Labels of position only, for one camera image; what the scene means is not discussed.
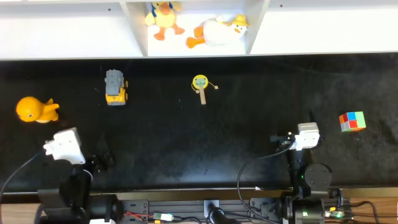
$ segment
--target black table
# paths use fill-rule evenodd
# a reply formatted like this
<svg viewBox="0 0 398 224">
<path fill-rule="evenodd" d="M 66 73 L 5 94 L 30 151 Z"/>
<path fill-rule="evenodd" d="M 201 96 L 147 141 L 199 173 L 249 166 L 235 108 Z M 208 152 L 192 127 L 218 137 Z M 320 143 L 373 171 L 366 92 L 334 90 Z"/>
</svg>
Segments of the black table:
<svg viewBox="0 0 398 224">
<path fill-rule="evenodd" d="M 104 74 L 124 72 L 127 107 L 106 105 Z M 204 74 L 207 105 L 191 89 Z M 0 183 L 42 150 L 57 131 L 77 127 L 85 156 L 105 141 L 117 164 L 96 175 L 92 189 L 235 187 L 240 167 L 271 154 L 269 136 L 318 123 L 324 142 L 314 161 L 333 170 L 334 187 L 398 183 L 398 54 L 0 63 Z M 15 113 L 25 96 L 60 105 L 60 121 L 24 123 Z M 342 133 L 339 115 L 363 111 L 367 128 Z M 57 187 L 66 161 L 39 156 L 9 183 L 8 192 Z M 247 168 L 243 187 L 289 187 L 284 156 Z"/>
</svg>

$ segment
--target toy truck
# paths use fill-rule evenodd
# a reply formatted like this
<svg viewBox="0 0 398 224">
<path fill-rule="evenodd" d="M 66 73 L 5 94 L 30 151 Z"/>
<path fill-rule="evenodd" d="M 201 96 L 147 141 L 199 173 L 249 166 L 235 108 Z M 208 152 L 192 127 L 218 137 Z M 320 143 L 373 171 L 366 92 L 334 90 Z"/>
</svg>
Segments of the toy truck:
<svg viewBox="0 0 398 224">
<path fill-rule="evenodd" d="M 110 106 L 125 105 L 127 102 L 126 88 L 129 84 L 119 70 L 109 70 L 105 78 L 105 98 Z"/>
</svg>

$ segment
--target rubik's cube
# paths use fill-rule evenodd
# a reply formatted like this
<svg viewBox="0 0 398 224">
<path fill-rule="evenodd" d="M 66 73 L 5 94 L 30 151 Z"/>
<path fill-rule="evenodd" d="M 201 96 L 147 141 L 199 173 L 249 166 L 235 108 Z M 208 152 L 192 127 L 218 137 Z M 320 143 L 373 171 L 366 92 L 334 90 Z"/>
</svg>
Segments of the rubik's cube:
<svg viewBox="0 0 398 224">
<path fill-rule="evenodd" d="M 341 131 L 359 131 L 366 128 L 363 112 L 348 112 L 339 117 Z"/>
</svg>

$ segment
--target wooden handle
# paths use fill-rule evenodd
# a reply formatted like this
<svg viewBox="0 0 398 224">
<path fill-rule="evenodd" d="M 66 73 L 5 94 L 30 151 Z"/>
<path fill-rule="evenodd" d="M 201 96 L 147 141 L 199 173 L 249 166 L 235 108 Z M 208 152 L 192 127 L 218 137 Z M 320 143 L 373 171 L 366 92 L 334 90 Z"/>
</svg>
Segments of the wooden handle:
<svg viewBox="0 0 398 224">
<path fill-rule="evenodd" d="M 202 105 L 206 104 L 205 89 L 203 87 L 199 88 L 200 102 Z"/>
</svg>

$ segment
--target duck's beak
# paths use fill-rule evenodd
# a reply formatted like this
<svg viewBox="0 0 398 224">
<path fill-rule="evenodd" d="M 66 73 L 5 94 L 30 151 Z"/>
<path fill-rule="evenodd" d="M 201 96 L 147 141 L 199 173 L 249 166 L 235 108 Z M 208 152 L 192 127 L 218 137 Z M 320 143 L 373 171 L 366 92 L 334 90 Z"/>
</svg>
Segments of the duck's beak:
<svg viewBox="0 0 398 224">
<path fill-rule="evenodd" d="M 159 10 L 162 14 L 168 15 L 170 13 L 169 2 L 164 2 L 159 6 Z"/>
</svg>

